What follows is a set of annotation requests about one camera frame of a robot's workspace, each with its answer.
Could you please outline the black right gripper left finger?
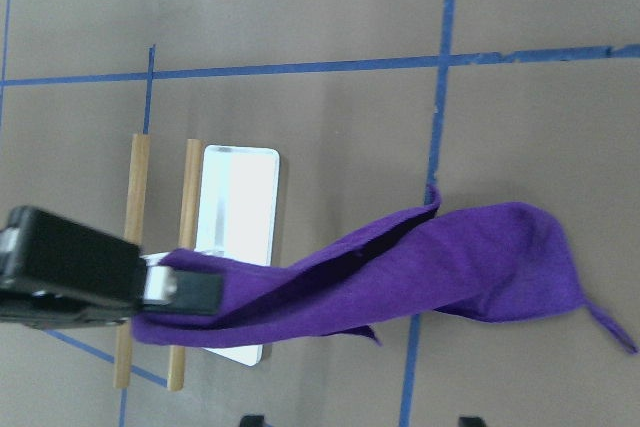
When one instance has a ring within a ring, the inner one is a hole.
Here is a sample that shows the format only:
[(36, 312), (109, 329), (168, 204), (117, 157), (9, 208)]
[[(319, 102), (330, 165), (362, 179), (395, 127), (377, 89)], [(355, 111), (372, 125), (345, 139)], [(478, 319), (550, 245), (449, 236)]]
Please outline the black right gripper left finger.
[(265, 427), (265, 416), (259, 414), (244, 415), (239, 422), (239, 427)]

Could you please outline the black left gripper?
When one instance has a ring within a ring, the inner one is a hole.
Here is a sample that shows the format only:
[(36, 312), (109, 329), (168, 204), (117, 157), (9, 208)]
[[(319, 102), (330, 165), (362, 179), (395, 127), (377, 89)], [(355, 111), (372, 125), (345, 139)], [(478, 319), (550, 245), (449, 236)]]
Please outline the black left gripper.
[(1, 321), (31, 328), (119, 325), (143, 312), (214, 315), (223, 277), (146, 264), (140, 248), (33, 206), (1, 230)]

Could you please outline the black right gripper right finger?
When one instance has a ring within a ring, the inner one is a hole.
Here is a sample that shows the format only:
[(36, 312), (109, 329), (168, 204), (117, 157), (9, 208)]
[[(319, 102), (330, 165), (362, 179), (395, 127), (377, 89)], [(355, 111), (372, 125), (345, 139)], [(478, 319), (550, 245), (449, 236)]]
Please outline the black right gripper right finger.
[(483, 418), (477, 416), (461, 416), (458, 418), (459, 427), (487, 427)]

